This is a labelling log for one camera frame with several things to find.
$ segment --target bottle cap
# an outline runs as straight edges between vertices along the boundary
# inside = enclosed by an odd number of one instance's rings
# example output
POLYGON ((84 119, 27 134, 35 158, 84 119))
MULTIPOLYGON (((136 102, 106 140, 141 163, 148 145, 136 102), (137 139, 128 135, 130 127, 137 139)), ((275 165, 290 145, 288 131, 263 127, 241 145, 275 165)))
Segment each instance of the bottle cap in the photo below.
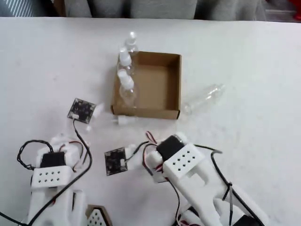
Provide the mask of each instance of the bottle cap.
POLYGON ((118 125, 125 126, 136 121, 136 117, 118 115, 118 125))
POLYGON ((126 90, 134 88, 134 81, 131 76, 127 74, 127 71, 121 69, 117 72, 122 87, 126 90))
POLYGON ((126 46, 130 47, 136 45, 137 34, 135 32, 130 32, 129 37, 126 39, 126 46))
POLYGON ((131 56, 129 55, 126 47, 120 48, 119 59, 122 66, 129 66, 132 63, 131 56))

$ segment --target black wire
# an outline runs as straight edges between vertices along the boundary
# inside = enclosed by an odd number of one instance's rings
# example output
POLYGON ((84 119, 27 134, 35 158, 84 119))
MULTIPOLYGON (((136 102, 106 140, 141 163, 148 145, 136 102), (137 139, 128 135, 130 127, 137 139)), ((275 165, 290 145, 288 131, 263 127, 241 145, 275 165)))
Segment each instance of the black wire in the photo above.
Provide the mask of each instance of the black wire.
POLYGON ((143 166, 145 166, 146 170, 152 175, 151 169, 148 168, 148 166, 145 164, 145 161, 144 161, 144 153, 145 153, 146 148, 148 146, 156 146, 157 147, 158 145, 157 144, 153 144, 153 143, 149 143, 146 146, 144 146, 144 149, 143 149, 143 152, 142 152, 142 163, 143 163, 143 166))
POLYGON ((194 145, 195 147, 200 147, 200 148, 205 148, 205 149, 209 149, 209 150, 211 150, 211 151, 216 151, 216 149, 214 149, 214 148, 211 148, 211 147, 208 147, 208 146, 203 146, 203 145, 194 145))
POLYGON ((11 222, 13 222, 13 223, 15 223, 15 224, 20 225, 20 226, 27 226, 27 224, 24 224, 24 223, 21 223, 20 221, 17 221, 17 220, 15 220, 15 219, 12 219, 12 218, 10 218, 9 216, 5 215, 4 213, 1 213, 1 212, 0 212, 0 216, 3 217, 3 218, 5 218, 6 220, 9 220, 9 221, 11 221, 11 222))
POLYGON ((41 213, 51 204, 53 203, 62 193, 64 193, 71 185, 73 185, 76 181, 78 181, 78 179, 80 179, 85 173, 88 172, 88 170, 91 168, 92 166, 92 154, 90 152, 90 148, 87 146, 86 142, 83 140, 83 138, 81 137, 81 135, 79 134, 79 132, 77 131, 77 129, 75 128, 75 124, 74 124, 75 120, 73 120, 73 126, 74 126, 74 130, 75 133, 77 135, 77 137, 80 139, 80 141, 83 143, 83 145, 85 146, 86 150, 87 150, 87 154, 89 155, 90 158, 90 163, 88 165, 88 167, 81 172, 77 177, 75 177, 68 185, 66 185, 59 193, 57 193, 49 202, 47 202, 38 212, 37 214, 31 219, 31 221, 29 222, 28 226, 32 226, 33 223, 35 222, 35 220, 39 217, 39 215, 41 215, 41 213))
MULTIPOLYGON (((45 141, 45 140, 29 140, 29 141, 26 141, 26 142, 20 147, 19 153, 18 153, 18 155, 17 155, 17 161, 18 161, 19 163, 21 163, 21 165, 24 166, 26 169, 28 169, 28 170, 34 170, 34 167, 33 167, 31 164, 26 165, 26 164, 22 161, 22 159, 21 159, 21 154, 22 154, 24 148, 25 148, 28 144, 30 144, 30 143, 42 143, 42 144, 45 144, 45 145, 47 145, 47 146, 49 147, 50 152, 53 152, 53 147, 50 145, 50 143, 48 143, 48 142, 45 141)), ((0 216, 3 217, 3 218, 5 218, 5 219, 7 219, 7 220, 9 220, 9 221, 11 221, 11 222, 13 222, 13 223, 15 223, 15 224, 18 224, 18 225, 20 225, 20 226, 28 226, 28 225, 25 224, 25 223, 21 223, 21 222, 15 220, 15 219, 10 218, 9 216, 5 215, 5 214, 2 213, 2 212, 0 212, 0 216)))
POLYGON ((178 215, 179 215, 179 210, 180 210, 180 196, 179 196, 179 193, 177 191, 177 189, 175 188, 175 186, 173 185, 173 183, 170 182, 170 180, 168 178, 166 178, 166 180, 170 183, 170 185, 173 187, 176 195, 177 195, 177 198, 178 198, 178 206, 177 206, 177 210, 175 212, 175 222, 176 222, 176 225, 178 225, 178 215))
MULTIPOLYGON (((213 151, 211 153, 211 160, 212 163, 218 173, 218 175, 220 175, 221 179, 223 180, 223 182, 228 186, 228 181, 226 180, 225 176, 222 174, 221 170, 218 168, 216 161, 214 159, 214 154, 216 154, 218 152, 213 151)), ((243 205, 243 207, 251 214, 251 216, 261 225, 264 226, 263 222, 259 219, 259 217, 251 210, 251 208, 242 200, 242 198, 236 193, 236 191, 232 188, 232 192, 233 195, 237 198, 237 200, 243 205)))
POLYGON ((144 144, 147 144, 148 141, 144 141, 142 142, 141 144, 138 145, 138 147, 134 150, 133 154, 128 158, 126 159, 126 161, 129 161, 138 151, 139 149, 144 145, 144 144))
POLYGON ((19 163, 21 163, 22 166, 24 166, 26 169, 28 170, 34 170, 35 167, 33 167, 31 164, 28 164, 26 165, 22 159, 21 159, 21 154, 24 150, 24 148, 29 144, 29 143, 42 143, 42 144, 45 144, 49 147, 49 150, 50 152, 53 152, 53 147, 50 145, 50 143, 48 143, 47 141, 45 140, 29 140, 29 141, 26 141, 25 144, 23 144, 21 147, 20 147, 20 150, 19 150, 19 153, 17 155, 17 161, 19 163))

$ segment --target red object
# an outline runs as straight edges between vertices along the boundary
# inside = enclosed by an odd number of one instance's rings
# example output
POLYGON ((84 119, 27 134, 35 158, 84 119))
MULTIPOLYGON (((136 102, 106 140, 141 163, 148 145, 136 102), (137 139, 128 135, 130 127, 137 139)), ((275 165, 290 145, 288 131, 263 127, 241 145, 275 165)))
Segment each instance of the red object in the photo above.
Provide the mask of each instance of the red object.
POLYGON ((301 0, 289 0, 291 3, 293 3, 297 7, 297 13, 294 16, 296 20, 301 21, 301 0))

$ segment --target robotic arm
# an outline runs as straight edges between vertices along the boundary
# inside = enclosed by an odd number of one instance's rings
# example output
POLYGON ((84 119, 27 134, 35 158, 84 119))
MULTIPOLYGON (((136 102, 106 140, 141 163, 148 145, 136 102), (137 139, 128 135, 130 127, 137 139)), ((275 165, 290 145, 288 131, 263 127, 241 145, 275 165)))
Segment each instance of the robotic arm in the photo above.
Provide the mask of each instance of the robotic arm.
POLYGON ((221 152, 212 152, 212 164, 179 133, 152 150, 146 163, 152 169, 163 166, 164 177, 197 211, 204 226, 269 225, 261 208, 242 189, 226 181, 214 161, 215 153, 221 152))

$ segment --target small circuit board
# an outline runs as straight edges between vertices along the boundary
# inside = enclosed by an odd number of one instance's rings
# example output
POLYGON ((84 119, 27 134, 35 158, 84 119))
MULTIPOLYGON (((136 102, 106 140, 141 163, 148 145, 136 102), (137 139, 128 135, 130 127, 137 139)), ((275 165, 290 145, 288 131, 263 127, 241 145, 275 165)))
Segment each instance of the small circuit board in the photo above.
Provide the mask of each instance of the small circuit board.
POLYGON ((95 108, 95 104, 75 98, 67 117, 89 124, 95 108))
POLYGON ((104 153, 107 176, 127 171, 125 148, 104 153))

